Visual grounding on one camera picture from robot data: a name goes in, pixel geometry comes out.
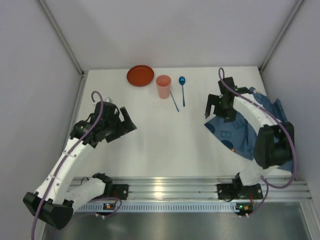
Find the blue lettered placemat cloth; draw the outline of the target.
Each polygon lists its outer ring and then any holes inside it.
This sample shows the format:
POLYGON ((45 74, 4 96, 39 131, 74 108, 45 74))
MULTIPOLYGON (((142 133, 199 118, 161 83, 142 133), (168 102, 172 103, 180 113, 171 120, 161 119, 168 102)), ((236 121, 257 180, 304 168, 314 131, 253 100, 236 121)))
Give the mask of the blue lettered placemat cloth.
MULTIPOLYGON (((248 90, 254 99, 278 120, 283 123, 288 121, 279 99, 271 102, 254 87, 248 90)), ((250 161, 254 159, 257 133, 241 113, 237 112, 235 121, 232 122, 225 122, 222 117, 215 116, 204 125, 228 149, 250 161)))

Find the pink plastic cup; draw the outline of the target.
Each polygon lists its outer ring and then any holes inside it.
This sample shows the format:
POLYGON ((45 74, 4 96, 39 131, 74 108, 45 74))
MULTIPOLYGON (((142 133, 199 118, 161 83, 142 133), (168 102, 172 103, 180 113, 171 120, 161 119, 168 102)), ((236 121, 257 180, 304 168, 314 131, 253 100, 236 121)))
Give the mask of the pink plastic cup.
POLYGON ((171 78, 168 75, 160 75, 156 78, 156 87, 158 96, 161 99, 167 99, 171 91, 171 78))

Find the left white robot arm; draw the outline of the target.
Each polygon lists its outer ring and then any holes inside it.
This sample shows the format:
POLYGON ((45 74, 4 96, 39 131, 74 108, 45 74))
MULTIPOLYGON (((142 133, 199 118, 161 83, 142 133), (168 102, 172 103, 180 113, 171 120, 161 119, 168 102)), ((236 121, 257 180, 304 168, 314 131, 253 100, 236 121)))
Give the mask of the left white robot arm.
POLYGON ((110 143, 134 130, 125 107, 111 102, 98 102, 87 120, 77 122, 56 165, 34 191, 27 192, 23 203, 30 213, 57 230, 63 229, 74 212, 98 197, 111 197, 113 180, 104 173, 95 173, 87 182, 73 190, 69 187, 78 169, 97 145, 110 143))

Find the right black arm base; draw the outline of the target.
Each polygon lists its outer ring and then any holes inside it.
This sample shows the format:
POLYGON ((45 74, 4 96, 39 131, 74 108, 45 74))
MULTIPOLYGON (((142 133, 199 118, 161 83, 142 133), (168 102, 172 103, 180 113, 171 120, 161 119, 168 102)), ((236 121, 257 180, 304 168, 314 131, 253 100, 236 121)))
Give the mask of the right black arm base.
POLYGON ((217 184, 216 187, 218 199, 226 202, 231 202, 232 200, 250 200, 251 198, 262 200, 264 197, 260 184, 243 186, 240 189, 236 189, 232 183, 221 183, 217 184))

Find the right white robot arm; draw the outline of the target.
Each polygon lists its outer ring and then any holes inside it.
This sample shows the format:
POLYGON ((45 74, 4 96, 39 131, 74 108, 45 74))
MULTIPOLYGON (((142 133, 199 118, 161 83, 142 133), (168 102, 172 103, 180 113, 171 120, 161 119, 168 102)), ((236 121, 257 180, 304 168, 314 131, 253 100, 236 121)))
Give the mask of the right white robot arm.
POLYGON ((279 102, 270 103, 252 89, 237 87, 232 77, 218 82, 220 95, 209 94, 205 117, 215 116, 205 127, 228 149, 248 159, 249 165, 231 183, 217 185, 218 198, 226 202, 262 199, 259 181, 287 162, 295 162, 294 126, 279 102))

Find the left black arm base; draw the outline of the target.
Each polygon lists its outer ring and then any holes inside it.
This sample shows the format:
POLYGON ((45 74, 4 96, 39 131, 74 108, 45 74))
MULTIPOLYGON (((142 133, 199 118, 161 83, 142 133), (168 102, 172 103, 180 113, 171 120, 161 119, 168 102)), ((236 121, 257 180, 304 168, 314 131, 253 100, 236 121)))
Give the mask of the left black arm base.
POLYGON ((113 184, 110 197, 118 198, 120 200, 126 200, 129 195, 128 184, 113 184))

